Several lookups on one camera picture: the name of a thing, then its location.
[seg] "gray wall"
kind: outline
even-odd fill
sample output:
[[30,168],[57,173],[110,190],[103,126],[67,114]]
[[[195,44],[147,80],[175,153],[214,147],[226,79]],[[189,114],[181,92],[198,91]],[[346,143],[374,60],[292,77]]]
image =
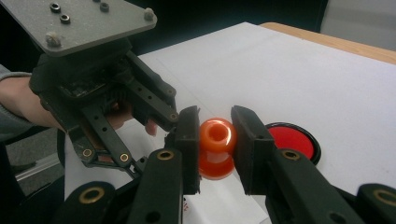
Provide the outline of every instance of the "gray wall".
[[396,50],[396,0],[329,0],[321,33]]

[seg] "gray carpet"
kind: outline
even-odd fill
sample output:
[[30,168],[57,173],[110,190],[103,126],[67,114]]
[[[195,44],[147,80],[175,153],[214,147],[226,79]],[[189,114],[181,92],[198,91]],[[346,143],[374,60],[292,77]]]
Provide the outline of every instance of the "gray carpet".
[[[7,154],[11,165],[24,165],[56,153],[56,133],[57,130],[48,129],[8,145]],[[37,189],[58,179],[63,174],[64,168],[61,164],[57,164],[43,172],[27,177],[19,183],[25,195],[29,195]]]

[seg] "wooden table edge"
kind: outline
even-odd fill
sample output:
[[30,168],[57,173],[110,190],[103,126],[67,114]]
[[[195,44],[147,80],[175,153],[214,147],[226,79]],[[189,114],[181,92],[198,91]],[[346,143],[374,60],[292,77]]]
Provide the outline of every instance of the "wooden table edge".
[[376,59],[381,62],[396,64],[396,51],[376,48],[329,35],[322,35],[276,22],[267,22],[261,24],[261,27],[278,31],[283,34],[293,35],[334,49],[340,49],[367,58]]

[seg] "metal plate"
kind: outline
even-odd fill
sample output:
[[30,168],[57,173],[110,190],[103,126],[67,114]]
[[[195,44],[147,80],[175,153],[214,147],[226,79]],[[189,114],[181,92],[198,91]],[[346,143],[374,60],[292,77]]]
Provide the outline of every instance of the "metal plate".
[[[145,9],[123,0],[0,0],[1,4],[48,55],[60,57],[94,47],[128,35],[137,34],[155,26],[157,18],[145,20]],[[50,5],[61,7],[60,13],[52,12]],[[109,11],[100,9],[107,3]],[[61,22],[61,16],[70,18],[69,24]],[[61,45],[51,47],[46,41],[58,38]]]

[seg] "orange plastic toy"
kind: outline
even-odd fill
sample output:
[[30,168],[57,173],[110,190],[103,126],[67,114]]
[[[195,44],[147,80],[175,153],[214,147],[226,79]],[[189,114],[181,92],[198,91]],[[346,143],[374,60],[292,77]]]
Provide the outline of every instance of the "orange plastic toy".
[[233,171],[233,149],[236,130],[226,119],[213,118],[200,128],[200,175],[218,180]]

